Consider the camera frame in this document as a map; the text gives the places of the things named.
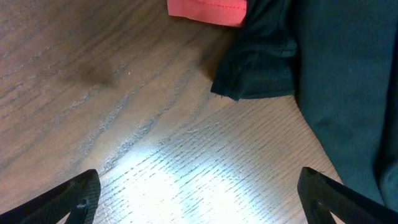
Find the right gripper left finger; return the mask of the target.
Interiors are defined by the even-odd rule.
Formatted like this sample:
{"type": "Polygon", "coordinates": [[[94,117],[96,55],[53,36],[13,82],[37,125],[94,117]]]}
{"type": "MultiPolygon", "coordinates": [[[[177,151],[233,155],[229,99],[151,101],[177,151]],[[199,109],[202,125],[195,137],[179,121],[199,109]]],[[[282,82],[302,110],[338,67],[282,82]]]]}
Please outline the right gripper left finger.
{"type": "Polygon", "coordinates": [[[58,185],[38,197],[1,214],[1,223],[66,223],[92,224],[101,193],[96,170],[84,173],[58,185]]]}

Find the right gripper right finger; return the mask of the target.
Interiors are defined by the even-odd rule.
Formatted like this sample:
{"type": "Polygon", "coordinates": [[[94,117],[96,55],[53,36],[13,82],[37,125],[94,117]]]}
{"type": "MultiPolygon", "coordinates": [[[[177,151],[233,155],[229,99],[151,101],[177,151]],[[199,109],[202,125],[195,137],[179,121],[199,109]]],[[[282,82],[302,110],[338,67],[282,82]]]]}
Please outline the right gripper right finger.
{"type": "Polygon", "coordinates": [[[303,167],[298,195],[309,224],[397,223],[397,212],[310,168],[303,167]]]}

